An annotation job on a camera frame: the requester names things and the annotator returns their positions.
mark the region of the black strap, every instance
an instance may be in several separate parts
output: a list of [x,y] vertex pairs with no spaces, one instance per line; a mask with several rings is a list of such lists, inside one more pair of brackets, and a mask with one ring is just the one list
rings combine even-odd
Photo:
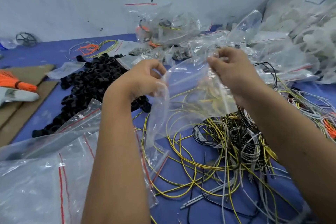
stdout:
[[20,82],[22,82],[22,81],[17,81],[17,82],[15,83],[15,85],[14,85],[14,88],[19,89],[19,88],[18,88],[18,85],[19,85]]

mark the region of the person's right hand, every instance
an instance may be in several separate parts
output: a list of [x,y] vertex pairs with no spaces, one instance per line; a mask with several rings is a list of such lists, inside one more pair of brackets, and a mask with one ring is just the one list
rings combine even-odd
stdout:
[[244,106],[244,99],[255,92],[255,89],[267,87],[245,52],[226,47],[220,49],[218,54],[220,58],[226,57],[227,60],[222,61],[219,58],[210,57],[208,63],[218,74],[222,83],[229,87],[238,105]]

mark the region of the blue tabletop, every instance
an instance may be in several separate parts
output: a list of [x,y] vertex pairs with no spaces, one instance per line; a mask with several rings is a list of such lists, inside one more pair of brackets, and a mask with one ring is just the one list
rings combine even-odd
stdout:
[[[69,48],[79,44],[85,40],[96,40],[102,42],[104,40],[114,39],[114,40],[128,40],[136,41],[134,34],[125,35],[114,35],[109,37],[98,37],[91,39],[75,39],[75,40],[65,40],[56,42],[39,43],[33,48],[24,48],[19,46],[16,49],[4,51],[1,54],[4,58],[0,60],[0,69],[6,66],[11,67],[25,67],[25,66],[38,66],[44,64],[54,64],[56,67],[61,67],[64,62],[68,60],[65,58],[65,54],[69,53]],[[336,87],[335,85],[316,85],[311,82],[297,83],[295,85],[297,88],[308,91],[313,94],[317,94],[330,99],[330,101],[336,106]],[[66,95],[70,94],[71,89],[62,90],[60,85],[57,85],[53,92],[48,96],[45,102],[40,106],[34,116],[26,123],[22,128],[20,133],[15,137],[14,142],[19,142],[28,138],[31,138],[31,133],[34,129],[42,129],[47,124],[51,123],[53,118],[61,112],[61,99]],[[132,116],[136,116],[140,110],[132,113]],[[134,120],[134,124],[138,128],[142,128],[144,125],[146,114],[143,113]],[[183,136],[188,136],[191,134],[191,130],[184,131]],[[170,145],[166,139],[160,139],[157,141],[162,147],[170,149]],[[215,149],[199,145],[194,141],[192,137],[183,140],[182,145],[193,155],[195,161],[198,163],[203,163],[204,152],[206,152],[206,161],[212,160],[218,156]],[[170,155],[176,159],[178,156],[171,150]],[[274,163],[275,167],[282,168],[279,164]],[[193,175],[192,170],[188,170],[189,175]],[[189,177],[185,174],[182,166],[179,163],[168,159],[164,165],[161,175],[166,179],[186,184],[190,182]],[[257,188],[254,184],[251,184],[247,177],[243,178],[244,188],[249,193],[253,200],[257,200]],[[303,199],[300,196],[299,191],[293,185],[291,180],[286,178],[277,177],[276,179],[269,179],[268,183],[271,187],[275,188],[284,198],[292,203],[298,210],[301,210]],[[161,180],[160,178],[155,181],[156,186],[161,190],[165,191],[175,186],[168,184],[167,182]],[[207,181],[204,187],[208,190],[216,187],[217,184],[213,181]],[[170,195],[179,195],[186,191],[186,189],[181,189],[176,192],[170,193]],[[199,188],[194,188],[192,196],[200,195],[201,191]],[[158,196],[159,204],[151,209],[152,216],[160,223],[176,223],[179,221],[182,224],[187,223],[187,209],[180,210],[183,203],[190,199],[191,192],[188,192],[185,196],[176,199],[169,199],[162,196]],[[296,212],[280,197],[276,196],[277,209],[279,216],[285,219],[293,219],[296,216]],[[233,203],[235,209],[241,213],[253,214],[255,211],[254,205],[246,197],[241,188],[233,194]],[[233,213],[225,211],[226,223],[238,223],[236,217]],[[248,223],[249,219],[241,217],[241,222]],[[222,223],[221,219],[221,208],[212,205],[205,200],[201,200],[194,204],[190,209],[190,223]],[[251,223],[266,223],[266,218],[262,213],[260,213]]]

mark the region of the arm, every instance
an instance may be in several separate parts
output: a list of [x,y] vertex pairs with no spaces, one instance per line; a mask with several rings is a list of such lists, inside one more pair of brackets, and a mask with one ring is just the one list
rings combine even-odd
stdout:
[[209,64],[254,119],[302,196],[324,223],[334,223],[336,145],[260,79],[246,54],[225,48]]
[[147,191],[131,116],[131,102],[157,89],[157,60],[138,63],[105,92],[99,139],[82,224],[150,223]]

